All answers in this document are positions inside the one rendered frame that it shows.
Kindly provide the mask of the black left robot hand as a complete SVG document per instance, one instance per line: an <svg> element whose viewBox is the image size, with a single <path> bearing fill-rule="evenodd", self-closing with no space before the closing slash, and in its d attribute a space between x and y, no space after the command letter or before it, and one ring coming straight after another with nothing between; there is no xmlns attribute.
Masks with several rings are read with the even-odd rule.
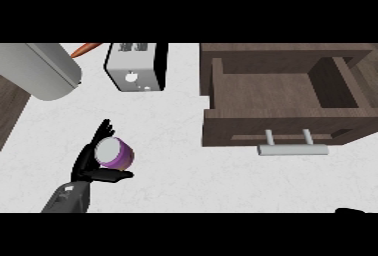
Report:
<svg viewBox="0 0 378 256"><path fill-rule="evenodd" d="M102 139L111 137L116 131L113 129L111 120L105 119L96 130L91 143L85 146L71 171L71 181L108 182L117 183L123 179L132 178L135 174L130 171L102 168L95 158L95 149Z"/></svg>

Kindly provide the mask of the brown wooden drawer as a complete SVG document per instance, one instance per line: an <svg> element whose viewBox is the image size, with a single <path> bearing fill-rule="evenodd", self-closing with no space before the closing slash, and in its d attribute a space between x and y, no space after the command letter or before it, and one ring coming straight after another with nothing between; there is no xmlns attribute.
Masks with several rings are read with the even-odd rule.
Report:
<svg viewBox="0 0 378 256"><path fill-rule="evenodd" d="M319 59L305 73L228 74L216 58L203 144L257 146L269 138L278 144L302 144L305 131L327 145L345 145L378 132L378 108L345 59Z"/></svg>

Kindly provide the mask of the brown wooden panel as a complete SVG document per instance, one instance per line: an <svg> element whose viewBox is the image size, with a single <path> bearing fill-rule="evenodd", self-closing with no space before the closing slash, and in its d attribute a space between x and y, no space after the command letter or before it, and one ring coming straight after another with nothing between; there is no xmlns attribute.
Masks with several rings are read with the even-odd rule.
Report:
<svg viewBox="0 0 378 256"><path fill-rule="evenodd" d="M0 150L30 100L30 93L0 75Z"/></svg>

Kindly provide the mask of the grey rounded appliance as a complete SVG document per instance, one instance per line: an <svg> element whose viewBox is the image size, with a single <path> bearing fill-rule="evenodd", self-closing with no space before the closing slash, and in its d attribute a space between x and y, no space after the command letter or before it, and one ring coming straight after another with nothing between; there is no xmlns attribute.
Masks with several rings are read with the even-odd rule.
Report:
<svg viewBox="0 0 378 256"><path fill-rule="evenodd" d="M43 101L65 97L83 77L60 43L0 43L0 75Z"/></svg>

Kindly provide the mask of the orange carrot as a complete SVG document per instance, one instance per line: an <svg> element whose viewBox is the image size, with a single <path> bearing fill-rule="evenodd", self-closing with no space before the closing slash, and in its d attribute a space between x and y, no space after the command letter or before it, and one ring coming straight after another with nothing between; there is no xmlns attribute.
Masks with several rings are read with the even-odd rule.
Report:
<svg viewBox="0 0 378 256"><path fill-rule="evenodd" d="M101 43L86 43L71 54L73 58L77 58L83 54L86 54L89 51L92 51L95 48L101 46Z"/></svg>

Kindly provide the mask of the brown wooden cabinet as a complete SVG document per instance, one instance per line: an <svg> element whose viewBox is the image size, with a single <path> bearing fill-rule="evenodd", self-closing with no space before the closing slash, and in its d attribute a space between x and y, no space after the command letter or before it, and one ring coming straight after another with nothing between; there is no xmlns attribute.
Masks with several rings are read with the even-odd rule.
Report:
<svg viewBox="0 0 378 256"><path fill-rule="evenodd" d="M232 63L228 74L308 74L322 58L349 71L373 52L370 43L201 43L200 93L210 95L212 61Z"/></svg>

